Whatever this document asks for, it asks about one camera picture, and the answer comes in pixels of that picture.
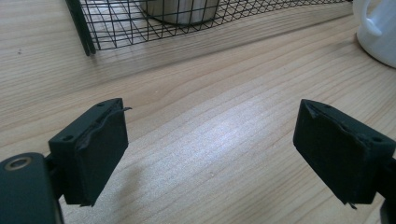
screw hole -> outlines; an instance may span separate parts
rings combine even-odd
[[[32,158],[30,158],[30,157],[17,158],[15,160],[7,163],[5,168],[8,171],[19,170],[19,169],[27,166],[31,161],[32,161]]]
[[[382,142],[382,139],[379,137],[373,137],[373,141],[375,142]]]
[[[73,138],[73,135],[67,135],[66,137],[62,138],[62,140],[69,141],[69,140],[72,140],[72,138]]]

table surface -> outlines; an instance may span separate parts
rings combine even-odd
[[[86,57],[64,0],[0,2],[0,160],[49,154],[121,97],[129,147],[66,223],[379,223],[343,205],[292,144],[301,99],[396,139],[396,70],[356,39],[350,4],[296,7]]]

wood grain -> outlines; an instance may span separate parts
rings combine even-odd
[[[1,160],[48,154],[97,102],[134,108],[130,145],[95,207],[61,200],[66,223],[379,223],[380,196],[343,205],[291,142],[302,98],[396,139],[396,70],[360,48],[350,5],[88,58],[63,1],[28,4],[0,3]]]

mug handle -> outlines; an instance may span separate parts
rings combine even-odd
[[[370,0],[355,0],[353,1],[353,14],[355,18],[361,23],[361,28],[371,35],[381,36],[382,31],[375,26],[372,19],[367,18],[367,7]]]

wire mesh basket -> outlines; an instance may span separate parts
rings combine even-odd
[[[288,7],[347,0],[66,0],[87,55]]]

